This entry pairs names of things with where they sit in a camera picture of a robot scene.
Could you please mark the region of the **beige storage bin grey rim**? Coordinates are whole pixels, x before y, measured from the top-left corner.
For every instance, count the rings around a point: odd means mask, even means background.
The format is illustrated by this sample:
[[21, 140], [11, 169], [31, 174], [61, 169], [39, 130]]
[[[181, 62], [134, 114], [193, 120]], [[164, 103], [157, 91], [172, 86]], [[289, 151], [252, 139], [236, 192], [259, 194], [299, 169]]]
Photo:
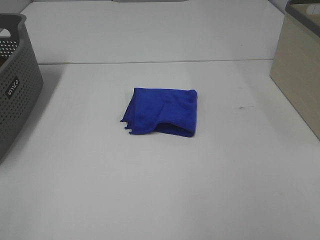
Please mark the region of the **beige storage bin grey rim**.
[[316, 137], [320, 136], [320, 2], [290, 0], [270, 78]]

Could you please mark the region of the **grey perforated plastic basket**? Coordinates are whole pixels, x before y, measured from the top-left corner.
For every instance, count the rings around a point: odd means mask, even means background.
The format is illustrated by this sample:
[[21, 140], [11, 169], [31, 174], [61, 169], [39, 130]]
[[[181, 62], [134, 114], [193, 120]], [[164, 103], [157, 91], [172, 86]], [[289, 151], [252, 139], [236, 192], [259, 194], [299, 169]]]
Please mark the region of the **grey perforated plastic basket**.
[[41, 93], [44, 81], [20, 13], [1, 13], [0, 27], [0, 156], [17, 138]]

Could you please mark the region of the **blue towel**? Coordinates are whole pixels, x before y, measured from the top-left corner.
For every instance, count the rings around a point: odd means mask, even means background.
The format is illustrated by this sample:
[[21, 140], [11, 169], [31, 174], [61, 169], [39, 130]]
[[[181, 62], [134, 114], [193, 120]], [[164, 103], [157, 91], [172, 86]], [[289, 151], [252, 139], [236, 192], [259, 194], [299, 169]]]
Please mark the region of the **blue towel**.
[[194, 89], [136, 87], [121, 121], [132, 135], [159, 132], [191, 138], [196, 133], [197, 107]]

